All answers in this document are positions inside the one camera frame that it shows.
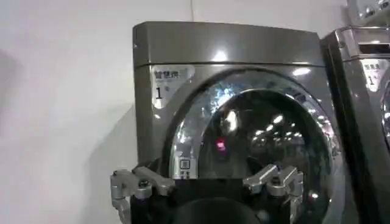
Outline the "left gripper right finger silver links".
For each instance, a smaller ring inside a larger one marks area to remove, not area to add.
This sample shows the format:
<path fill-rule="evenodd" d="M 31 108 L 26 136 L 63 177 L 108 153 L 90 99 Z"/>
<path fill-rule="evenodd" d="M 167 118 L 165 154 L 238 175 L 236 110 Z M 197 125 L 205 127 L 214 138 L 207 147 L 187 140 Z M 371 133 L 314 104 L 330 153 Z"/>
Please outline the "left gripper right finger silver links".
<path fill-rule="evenodd" d="M 255 175 L 243 179 L 243 186 L 252 195 L 259 194 L 263 188 L 272 197 L 286 197 L 289 203 L 289 221 L 294 223 L 297 218 L 299 206 L 303 200 L 303 172 L 294 166 L 278 169 L 269 164 Z"/>

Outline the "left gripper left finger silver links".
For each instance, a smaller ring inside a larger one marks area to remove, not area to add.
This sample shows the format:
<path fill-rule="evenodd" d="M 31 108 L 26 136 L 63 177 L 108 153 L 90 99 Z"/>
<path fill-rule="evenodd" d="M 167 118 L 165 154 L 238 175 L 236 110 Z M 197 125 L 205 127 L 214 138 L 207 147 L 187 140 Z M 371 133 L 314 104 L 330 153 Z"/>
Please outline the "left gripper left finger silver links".
<path fill-rule="evenodd" d="M 111 202 L 121 223 L 131 223 L 131 202 L 126 198 L 147 200 L 153 195 L 154 189 L 158 195 L 168 196 L 175 188 L 174 180 L 144 166 L 136 167 L 132 171 L 116 170 L 110 175 Z"/>

